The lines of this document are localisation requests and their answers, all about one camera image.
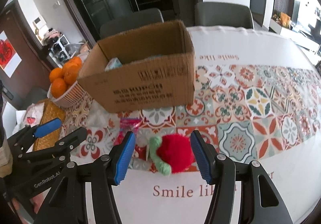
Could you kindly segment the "woven wicker tray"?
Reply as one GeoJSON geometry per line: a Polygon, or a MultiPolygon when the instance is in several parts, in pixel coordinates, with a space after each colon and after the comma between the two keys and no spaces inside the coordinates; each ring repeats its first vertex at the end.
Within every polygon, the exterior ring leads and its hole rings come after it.
{"type": "Polygon", "coordinates": [[[38,104],[44,105],[44,112],[40,124],[45,125],[44,133],[46,133],[46,135],[36,138],[33,145],[33,151],[43,150],[54,146],[59,139],[61,125],[66,117],[65,111],[48,98],[39,101],[38,104]]]}

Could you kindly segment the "orange upper left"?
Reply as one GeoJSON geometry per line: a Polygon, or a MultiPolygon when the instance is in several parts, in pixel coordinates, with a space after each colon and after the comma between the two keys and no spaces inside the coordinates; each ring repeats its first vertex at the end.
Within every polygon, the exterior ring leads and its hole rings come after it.
{"type": "Polygon", "coordinates": [[[49,74],[49,80],[51,83],[53,83],[58,78],[63,78],[62,68],[54,68],[49,74]]]}

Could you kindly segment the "orange front left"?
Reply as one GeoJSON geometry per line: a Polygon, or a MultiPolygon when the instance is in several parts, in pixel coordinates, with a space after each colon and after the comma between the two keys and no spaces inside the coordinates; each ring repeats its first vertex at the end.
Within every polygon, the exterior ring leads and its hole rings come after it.
{"type": "Polygon", "coordinates": [[[63,78],[56,78],[51,85],[51,94],[54,98],[59,98],[67,91],[67,84],[63,78]]]}

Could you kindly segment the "small cardboard box on floor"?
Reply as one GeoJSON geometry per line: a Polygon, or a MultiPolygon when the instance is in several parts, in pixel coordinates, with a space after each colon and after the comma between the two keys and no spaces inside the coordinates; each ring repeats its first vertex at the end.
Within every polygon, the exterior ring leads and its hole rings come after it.
{"type": "Polygon", "coordinates": [[[84,44],[81,45],[78,56],[88,55],[90,50],[91,50],[91,48],[90,48],[88,42],[85,42],[84,44]]]}

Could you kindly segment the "patterned tablecloth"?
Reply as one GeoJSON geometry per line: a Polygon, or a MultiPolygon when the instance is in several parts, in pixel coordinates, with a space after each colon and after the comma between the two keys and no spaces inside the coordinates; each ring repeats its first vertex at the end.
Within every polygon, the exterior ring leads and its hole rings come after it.
{"type": "Polygon", "coordinates": [[[136,152],[115,190],[123,223],[203,223],[214,187],[197,165],[163,176],[147,159],[151,137],[194,130],[229,158],[258,160],[294,223],[311,220],[320,201],[320,76],[292,41],[270,32],[190,27],[195,98],[185,106],[106,112],[90,96],[67,110],[62,135],[88,136],[73,155],[90,163],[108,153],[120,120],[138,118],[136,152]]]}

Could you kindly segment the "orange centre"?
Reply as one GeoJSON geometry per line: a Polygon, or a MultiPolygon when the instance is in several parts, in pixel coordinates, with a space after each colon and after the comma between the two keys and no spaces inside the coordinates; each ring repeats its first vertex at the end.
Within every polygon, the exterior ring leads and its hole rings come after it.
{"type": "Polygon", "coordinates": [[[80,66],[75,63],[67,63],[63,67],[63,76],[64,81],[68,85],[72,85],[77,80],[78,72],[80,70],[80,66]]]}

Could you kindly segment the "white plastic fruit basket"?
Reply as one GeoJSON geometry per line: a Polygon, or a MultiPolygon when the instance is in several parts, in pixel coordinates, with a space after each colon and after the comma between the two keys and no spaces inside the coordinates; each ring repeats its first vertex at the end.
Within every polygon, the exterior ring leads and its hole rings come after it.
{"type": "Polygon", "coordinates": [[[54,98],[51,94],[51,87],[47,92],[47,98],[49,98],[54,104],[62,108],[69,108],[75,105],[84,97],[86,91],[75,81],[67,91],[59,98],[54,98]]]}

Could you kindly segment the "red hawthorn snack bag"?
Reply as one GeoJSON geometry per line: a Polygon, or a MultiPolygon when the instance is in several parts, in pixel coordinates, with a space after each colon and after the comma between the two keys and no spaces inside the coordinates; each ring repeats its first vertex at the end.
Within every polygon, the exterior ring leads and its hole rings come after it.
{"type": "Polygon", "coordinates": [[[122,143],[127,132],[137,133],[141,124],[141,120],[138,118],[121,118],[120,120],[120,131],[117,138],[114,141],[114,145],[122,143]]]}

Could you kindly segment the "orange top back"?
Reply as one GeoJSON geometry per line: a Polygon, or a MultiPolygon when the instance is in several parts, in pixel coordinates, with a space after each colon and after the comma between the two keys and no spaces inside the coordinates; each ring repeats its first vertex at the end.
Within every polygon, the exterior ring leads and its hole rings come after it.
{"type": "Polygon", "coordinates": [[[82,66],[82,64],[83,64],[83,62],[82,62],[82,60],[81,60],[81,58],[80,57],[73,57],[73,58],[71,58],[70,60],[69,60],[69,62],[71,62],[72,64],[75,64],[75,65],[77,65],[78,67],[81,67],[82,66]]]}

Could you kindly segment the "brown cardboard box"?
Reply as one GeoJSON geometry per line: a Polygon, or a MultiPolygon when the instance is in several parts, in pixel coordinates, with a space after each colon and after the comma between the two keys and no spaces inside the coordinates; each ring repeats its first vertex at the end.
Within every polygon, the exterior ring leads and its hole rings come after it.
{"type": "Polygon", "coordinates": [[[194,59],[184,23],[159,22],[98,41],[77,81],[110,113],[186,105],[194,100],[194,59]],[[122,67],[105,71],[112,58],[122,67]]]}

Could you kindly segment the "brown entrance door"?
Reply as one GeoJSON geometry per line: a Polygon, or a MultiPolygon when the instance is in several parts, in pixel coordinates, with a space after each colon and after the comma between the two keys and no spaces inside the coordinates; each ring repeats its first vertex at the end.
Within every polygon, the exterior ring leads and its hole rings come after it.
{"type": "Polygon", "coordinates": [[[22,59],[9,78],[1,69],[4,97],[13,107],[20,109],[32,97],[36,89],[48,90],[51,65],[41,60],[42,48],[22,13],[18,0],[13,0],[1,12],[1,32],[4,31],[22,59]]]}

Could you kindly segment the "red green plush toy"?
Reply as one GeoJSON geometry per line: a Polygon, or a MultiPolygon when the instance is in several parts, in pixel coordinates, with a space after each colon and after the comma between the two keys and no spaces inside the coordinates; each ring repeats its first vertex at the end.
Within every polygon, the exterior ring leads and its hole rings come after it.
{"type": "Polygon", "coordinates": [[[177,133],[151,137],[149,155],[156,170],[165,176],[184,172],[195,162],[190,138],[177,133]]]}

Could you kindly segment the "left grey dining chair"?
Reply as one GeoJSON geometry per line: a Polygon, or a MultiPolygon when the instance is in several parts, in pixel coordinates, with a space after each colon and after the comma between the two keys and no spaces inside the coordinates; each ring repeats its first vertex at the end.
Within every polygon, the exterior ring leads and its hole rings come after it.
{"type": "Polygon", "coordinates": [[[104,39],[121,32],[158,22],[164,22],[164,19],[161,11],[157,8],[133,12],[130,15],[121,16],[103,24],[100,28],[100,37],[104,39]]]}

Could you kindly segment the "white shoe shelf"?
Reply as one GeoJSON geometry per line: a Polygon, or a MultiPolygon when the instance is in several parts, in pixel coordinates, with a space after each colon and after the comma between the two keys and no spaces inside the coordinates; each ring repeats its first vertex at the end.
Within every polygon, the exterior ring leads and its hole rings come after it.
{"type": "Polygon", "coordinates": [[[54,43],[50,50],[50,56],[57,64],[63,65],[70,59],[70,55],[66,50],[66,46],[69,45],[69,41],[64,34],[52,39],[54,40],[54,43]]]}

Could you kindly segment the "light blue tissue pack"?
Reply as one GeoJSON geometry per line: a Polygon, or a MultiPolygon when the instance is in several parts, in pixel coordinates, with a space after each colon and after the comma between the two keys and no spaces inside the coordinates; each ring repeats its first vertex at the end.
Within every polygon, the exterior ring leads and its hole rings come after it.
{"type": "Polygon", "coordinates": [[[119,61],[119,59],[118,58],[112,58],[108,62],[108,64],[106,65],[105,71],[109,71],[109,70],[116,69],[116,68],[119,68],[119,67],[122,67],[122,63],[119,61]]]}

